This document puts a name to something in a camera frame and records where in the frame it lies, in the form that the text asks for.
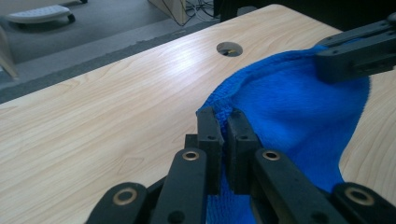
blue knit fabric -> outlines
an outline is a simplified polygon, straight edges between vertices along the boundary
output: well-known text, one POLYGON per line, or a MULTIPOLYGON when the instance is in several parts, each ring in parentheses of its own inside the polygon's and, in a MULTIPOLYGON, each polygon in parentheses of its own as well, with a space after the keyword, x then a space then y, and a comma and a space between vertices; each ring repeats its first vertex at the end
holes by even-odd
MULTIPOLYGON (((314 185, 330 191, 343 182, 338 162, 370 81, 319 81, 313 56, 324 49, 283 52, 245 67, 224 80, 202 108, 213 106, 223 134, 233 108, 242 110, 264 147, 285 152, 314 185)), ((233 195, 224 174, 221 191, 208 197, 208 223, 255 223, 248 196, 233 195)))

light wood tabletop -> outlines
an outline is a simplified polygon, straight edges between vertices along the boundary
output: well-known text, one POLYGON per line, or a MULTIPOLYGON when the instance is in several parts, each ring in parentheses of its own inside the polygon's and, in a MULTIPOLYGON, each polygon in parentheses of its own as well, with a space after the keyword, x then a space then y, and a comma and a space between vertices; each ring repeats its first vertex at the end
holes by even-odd
MULTIPOLYGON (((0 223, 83 223, 121 182, 164 177, 195 111, 232 73, 337 30, 269 6, 0 105, 0 223), (242 46, 225 57, 224 41, 242 46)), ((396 204, 396 73, 372 93, 340 168, 396 204)))

blue towel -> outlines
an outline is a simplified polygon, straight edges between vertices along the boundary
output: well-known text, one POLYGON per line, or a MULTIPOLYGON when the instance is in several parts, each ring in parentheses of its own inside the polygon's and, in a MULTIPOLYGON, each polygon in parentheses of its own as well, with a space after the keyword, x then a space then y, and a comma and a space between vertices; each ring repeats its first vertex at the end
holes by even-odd
MULTIPOLYGON (((343 182, 338 162, 368 99, 370 80, 319 81, 313 56, 324 49, 283 52, 245 67, 224 80, 202 108, 214 108, 222 134, 233 108, 242 110, 264 147, 285 152, 314 185, 331 191, 343 182)), ((222 176, 221 195, 208 197, 208 223, 255 223, 248 196, 233 195, 222 176)))

floor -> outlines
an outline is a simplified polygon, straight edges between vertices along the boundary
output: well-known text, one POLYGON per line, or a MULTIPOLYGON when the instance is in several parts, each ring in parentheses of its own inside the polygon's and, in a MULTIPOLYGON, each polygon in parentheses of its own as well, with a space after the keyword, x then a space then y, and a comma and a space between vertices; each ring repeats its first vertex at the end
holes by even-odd
MULTIPOLYGON (((21 29, 0 18, 20 74, 12 80, 0 73, 0 90, 183 29, 148 0, 90 0, 65 6, 75 15, 74 23, 65 18, 21 29)), ((199 22, 192 17, 185 27, 199 22)))

white object on floor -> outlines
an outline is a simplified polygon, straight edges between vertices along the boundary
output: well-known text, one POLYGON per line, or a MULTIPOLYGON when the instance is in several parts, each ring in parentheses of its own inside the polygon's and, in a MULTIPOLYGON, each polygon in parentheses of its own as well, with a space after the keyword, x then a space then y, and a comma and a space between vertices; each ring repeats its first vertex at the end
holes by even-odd
POLYGON ((55 21, 61 17, 67 17, 71 22, 75 21, 75 17, 70 12, 70 9, 61 6, 41 7, 5 16, 6 20, 19 24, 55 21))

